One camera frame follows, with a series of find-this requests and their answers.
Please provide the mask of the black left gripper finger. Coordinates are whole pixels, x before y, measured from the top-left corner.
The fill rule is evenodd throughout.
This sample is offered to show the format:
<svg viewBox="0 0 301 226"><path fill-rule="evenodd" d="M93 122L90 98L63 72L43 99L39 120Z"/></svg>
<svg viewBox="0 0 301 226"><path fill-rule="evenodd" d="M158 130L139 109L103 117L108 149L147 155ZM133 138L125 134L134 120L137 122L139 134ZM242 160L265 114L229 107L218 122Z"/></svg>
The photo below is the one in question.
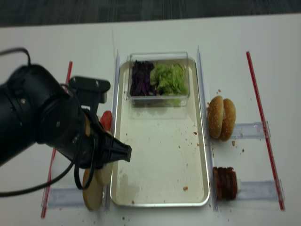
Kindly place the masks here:
<svg viewBox="0 0 301 226"><path fill-rule="evenodd" d="M111 163L124 160L130 162L131 146L120 142L111 134L105 134L103 138L103 163Z"/></svg>

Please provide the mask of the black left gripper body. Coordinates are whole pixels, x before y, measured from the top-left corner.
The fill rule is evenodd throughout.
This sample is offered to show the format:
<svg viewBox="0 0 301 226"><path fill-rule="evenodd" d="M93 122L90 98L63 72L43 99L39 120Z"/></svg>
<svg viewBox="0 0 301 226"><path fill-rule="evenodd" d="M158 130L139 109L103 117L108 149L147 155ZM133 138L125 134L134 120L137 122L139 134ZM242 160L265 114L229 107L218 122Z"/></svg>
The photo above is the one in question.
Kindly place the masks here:
<svg viewBox="0 0 301 226"><path fill-rule="evenodd" d="M112 162L113 138L96 116L105 94L38 94L36 142L58 150L80 168Z"/></svg>

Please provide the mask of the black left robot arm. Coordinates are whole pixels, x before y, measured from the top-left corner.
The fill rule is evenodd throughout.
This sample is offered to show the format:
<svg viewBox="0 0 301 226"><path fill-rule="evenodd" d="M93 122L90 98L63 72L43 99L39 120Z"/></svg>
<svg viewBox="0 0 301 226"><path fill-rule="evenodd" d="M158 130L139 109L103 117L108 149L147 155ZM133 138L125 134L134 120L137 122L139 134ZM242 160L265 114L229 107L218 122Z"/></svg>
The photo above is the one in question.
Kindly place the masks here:
<svg viewBox="0 0 301 226"><path fill-rule="evenodd" d="M82 169L130 161L132 152L40 65L19 67L0 87L1 164L33 144L55 148Z"/></svg>

